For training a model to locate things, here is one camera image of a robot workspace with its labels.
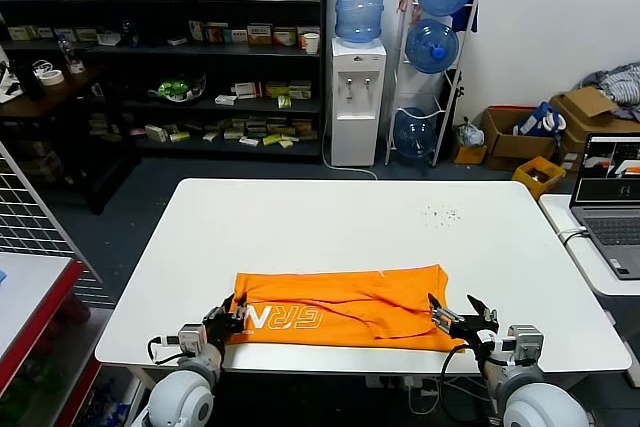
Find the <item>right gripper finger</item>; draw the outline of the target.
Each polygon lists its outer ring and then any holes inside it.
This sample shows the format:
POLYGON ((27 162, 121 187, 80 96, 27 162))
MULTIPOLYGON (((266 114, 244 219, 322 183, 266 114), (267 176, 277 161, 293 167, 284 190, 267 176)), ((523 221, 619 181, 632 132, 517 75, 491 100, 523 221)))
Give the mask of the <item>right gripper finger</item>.
POLYGON ((458 335, 463 318, 441 305, 440 301, 431 293, 428 294, 432 322, 447 335, 458 335))
POLYGON ((498 314, 496 309, 490 309, 483 301, 468 294, 467 299, 476 314, 471 315, 467 321, 468 327, 473 331, 489 330, 497 332, 499 330, 498 314))

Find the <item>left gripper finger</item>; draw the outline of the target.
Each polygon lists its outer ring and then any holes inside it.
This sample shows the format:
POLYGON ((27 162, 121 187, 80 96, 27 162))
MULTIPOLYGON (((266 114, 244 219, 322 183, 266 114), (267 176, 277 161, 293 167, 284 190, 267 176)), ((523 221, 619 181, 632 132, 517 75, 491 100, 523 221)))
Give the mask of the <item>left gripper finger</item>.
POLYGON ((212 308, 202 320, 205 327, 231 327, 235 321, 231 312, 234 295, 227 297, 220 306, 212 308))
POLYGON ((247 302, 241 300, 236 307, 236 311, 231 314, 230 331, 232 333, 242 333, 245 329, 247 317, 247 302))

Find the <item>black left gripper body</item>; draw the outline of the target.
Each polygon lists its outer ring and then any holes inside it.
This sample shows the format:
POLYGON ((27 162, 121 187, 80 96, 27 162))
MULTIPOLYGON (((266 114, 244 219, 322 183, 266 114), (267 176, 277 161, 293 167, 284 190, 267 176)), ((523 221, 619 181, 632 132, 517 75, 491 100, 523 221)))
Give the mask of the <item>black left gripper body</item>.
POLYGON ((236 332, 236 319, 233 314, 216 314, 203 320, 207 342, 212 345, 225 346, 236 332))

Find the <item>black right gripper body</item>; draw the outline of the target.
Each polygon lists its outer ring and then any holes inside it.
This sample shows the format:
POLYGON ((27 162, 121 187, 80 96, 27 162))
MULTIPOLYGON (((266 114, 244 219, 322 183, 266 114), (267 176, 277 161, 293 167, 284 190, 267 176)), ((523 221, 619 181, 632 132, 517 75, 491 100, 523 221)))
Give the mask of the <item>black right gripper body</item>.
POLYGON ((462 339, 465 342, 453 347, 451 355, 471 349, 476 358, 488 358, 495 348, 496 317, 456 317, 449 322, 448 334, 452 339, 462 339))

